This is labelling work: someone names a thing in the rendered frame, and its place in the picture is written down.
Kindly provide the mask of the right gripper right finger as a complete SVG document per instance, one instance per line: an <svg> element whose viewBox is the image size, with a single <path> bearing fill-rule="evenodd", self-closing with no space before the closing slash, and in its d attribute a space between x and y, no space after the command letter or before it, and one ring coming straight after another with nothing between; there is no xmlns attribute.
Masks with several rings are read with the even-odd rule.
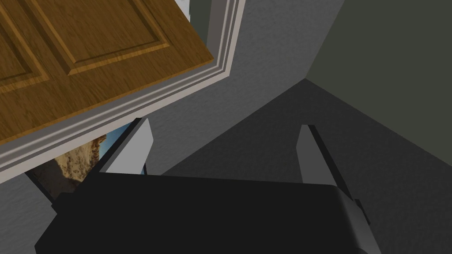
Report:
<svg viewBox="0 0 452 254"><path fill-rule="evenodd" d="M303 183L333 185L351 200L352 195L314 125L302 125L296 144Z"/></svg>

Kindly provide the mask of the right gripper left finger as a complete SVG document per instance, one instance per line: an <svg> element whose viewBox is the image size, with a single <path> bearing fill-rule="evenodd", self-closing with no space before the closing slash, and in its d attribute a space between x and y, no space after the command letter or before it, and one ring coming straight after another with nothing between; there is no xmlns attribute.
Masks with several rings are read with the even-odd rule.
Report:
<svg viewBox="0 0 452 254"><path fill-rule="evenodd" d="M146 160L153 142L148 118L136 118L101 157L89 175L99 172L146 175Z"/></svg>

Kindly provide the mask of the framed landscape picture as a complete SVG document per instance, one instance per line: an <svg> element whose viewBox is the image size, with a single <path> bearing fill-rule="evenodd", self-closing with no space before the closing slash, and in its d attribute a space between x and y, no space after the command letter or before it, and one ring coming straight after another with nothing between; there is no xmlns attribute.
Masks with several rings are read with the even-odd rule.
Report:
<svg viewBox="0 0 452 254"><path fill-rule="evenodd" d="M129 124L72 149L29 171L26 176L53 203L61 193L72 193L107 153Z"/></svg>

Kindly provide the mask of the brown wooden panelled door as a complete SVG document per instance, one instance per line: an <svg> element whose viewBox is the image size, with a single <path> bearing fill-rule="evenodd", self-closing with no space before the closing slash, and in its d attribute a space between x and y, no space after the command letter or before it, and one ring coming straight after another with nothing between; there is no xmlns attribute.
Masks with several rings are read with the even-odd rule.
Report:
<svg viewBox="0 0 452 254"><path fill-rule="evenodd" d="M0 145L212 60L174 0L0 0Z"/></svg>

